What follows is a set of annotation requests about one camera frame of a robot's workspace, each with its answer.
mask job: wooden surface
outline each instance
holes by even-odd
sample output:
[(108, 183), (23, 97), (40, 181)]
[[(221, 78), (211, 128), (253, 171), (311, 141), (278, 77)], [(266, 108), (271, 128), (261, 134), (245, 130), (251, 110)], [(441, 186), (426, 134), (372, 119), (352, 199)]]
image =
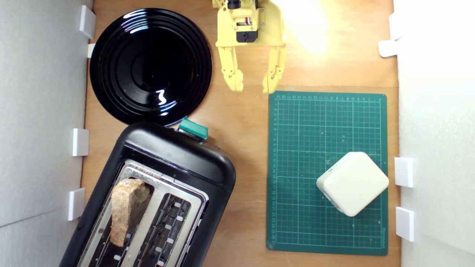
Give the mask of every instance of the wooden surface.
[[(206, 267), (399, 267), (400, 239), (395, 235), (393, 157), (398, 155), (398, 79), (394, 58), (382, 59), (377, 43), (389, 38), (391, 0), (281, 0), (288, 31), (287, 60), (279, 90), (384, 93), (388, 96), (389, 254), (386, 257), (269, 251), (265, 246), (267, 175), (267, 101), (262, 95), (267, 48), (239, 48), (244, 92), (231, 92), (220, 71), (216, 9), (211, 0), (95, 0), (96, 38), (117, 17), (135, 9), (160, 7), (193, 20), (213, 54), (208, 95), (190, 119), (209, 127), (212, 139), (233, 161), (237, 182), (207, 254)], [(85, 126), (89, 156), (82, 186), (86, 197), (125, 125), (98, 103), (90, 83)]]

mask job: white bracket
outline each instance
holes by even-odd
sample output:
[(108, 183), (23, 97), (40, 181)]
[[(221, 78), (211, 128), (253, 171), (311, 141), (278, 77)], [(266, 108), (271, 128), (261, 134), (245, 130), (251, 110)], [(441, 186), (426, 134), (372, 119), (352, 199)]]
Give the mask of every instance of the white bracket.
[(87, 47), (87, 58), (92, 57), (92, 51), (94, 50), (94, 47), (95, 47), (95, 43), (89, 44), (89, 46)]
[(391, 57), (398, 54), (397, 40), (404, 35), (406, 23), (399, 13), (392, 13), (389, 16), (390, 40), (379, 41), (378, 49), (381, 57)]
[(73, 157), (89, 155), (89, 130), (73, 129)]
[(72, 221), (79, 218), (84, 211), (86, 201), (86, 190), (80, 188), (69, 192), (69, 210), (67, 213), (67, 220)]
[(396, 234), (414, 242), (414, 212), (396, 207)]
[(394, 158), (394, 177), (396, 185), (414, 187), (413, 159)]
[(94, 39), (95, 34), (95, 14), (85, 5), (81, 7), (81, 20), (79, 30), (89, 39)]

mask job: white box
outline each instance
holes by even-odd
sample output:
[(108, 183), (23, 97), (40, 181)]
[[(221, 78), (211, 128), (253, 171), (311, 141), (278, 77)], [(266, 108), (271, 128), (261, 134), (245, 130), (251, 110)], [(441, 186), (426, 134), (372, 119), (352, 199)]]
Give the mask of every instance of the white box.
[(388, 177), (363, 152), (349, 152), (317, 179), (335, 207), (354, 217), (389, 185)]

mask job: cutting mat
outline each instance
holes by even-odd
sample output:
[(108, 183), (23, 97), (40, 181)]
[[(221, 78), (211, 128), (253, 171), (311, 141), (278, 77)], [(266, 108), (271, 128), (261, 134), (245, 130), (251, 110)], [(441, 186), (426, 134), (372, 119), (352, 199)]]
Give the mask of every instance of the cutting mat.
[(388, 253), (387, 190), (352, 218), (315, 184), (350, 151), (367, 153), (388, 173), (386, 107), (378, 94), (276, 91), (269, 97), (267, 248)]

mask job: toaster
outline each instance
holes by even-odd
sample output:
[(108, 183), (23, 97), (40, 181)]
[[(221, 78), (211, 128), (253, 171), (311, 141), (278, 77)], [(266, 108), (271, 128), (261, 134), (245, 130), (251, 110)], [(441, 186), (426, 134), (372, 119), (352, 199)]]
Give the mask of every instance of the toaster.
[[(124, 179), (142, 180), (151, 198), (118, 247), (111, 193)], [(134, 123), (117, 140), (60, 267), (201, 266), (235, 181), (232, 162), (196, 132)]]

